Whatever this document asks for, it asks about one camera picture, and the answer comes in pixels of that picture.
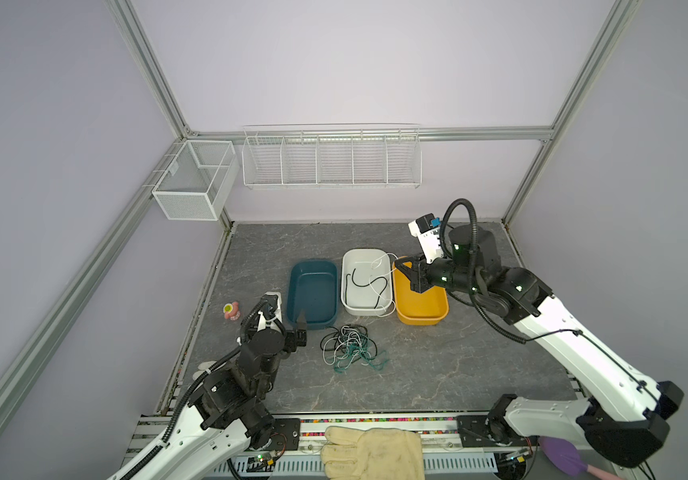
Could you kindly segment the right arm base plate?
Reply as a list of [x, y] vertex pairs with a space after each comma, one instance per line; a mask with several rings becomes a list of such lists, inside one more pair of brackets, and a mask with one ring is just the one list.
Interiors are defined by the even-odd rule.
[[464, 448], [527, 447], [524, 437], [508, 434], [504, 440], [496, 440], [487, 424], [487, 415], [462, 414], [456, 417], [457, 432]]

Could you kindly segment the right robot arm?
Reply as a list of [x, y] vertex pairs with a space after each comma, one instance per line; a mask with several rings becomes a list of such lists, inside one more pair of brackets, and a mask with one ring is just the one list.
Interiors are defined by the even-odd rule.
[[567, 401], [502, 395], [485, 420], [493, 442], [557, 438], [587, 445], [626, 468], [643, 465], [662, 449], [683, 390], [672, 381], [654, 380], [616, 354], [533, 272], [503, 265], [493, 234], [480, 227], [469, 200], [456, 199], [442, 217], [425, 214], [408, 228], [421, 251], [393, 265], [413, 292], [445, 290], [506, 339], [541, 346], [588, 393]]

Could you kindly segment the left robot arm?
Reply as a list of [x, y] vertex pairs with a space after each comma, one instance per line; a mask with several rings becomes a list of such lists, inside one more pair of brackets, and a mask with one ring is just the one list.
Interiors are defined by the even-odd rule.
[[292, 330], [273, 328], [258, 313], [258, 329], [205, 369], [180, 396], [170, 422], [112, 479], [203, 479], [248, 449], [276, 435], [262, 403], [281, 359], [307, 344], [301, 315]]

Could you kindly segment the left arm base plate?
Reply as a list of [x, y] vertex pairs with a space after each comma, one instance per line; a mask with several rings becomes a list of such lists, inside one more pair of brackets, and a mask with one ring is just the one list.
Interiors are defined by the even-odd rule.
[[250, 449], [296, 451], [301, 440], [301, 419], [297, 417], [275, 418], [271, 424], [262, 426], [251, 437]]

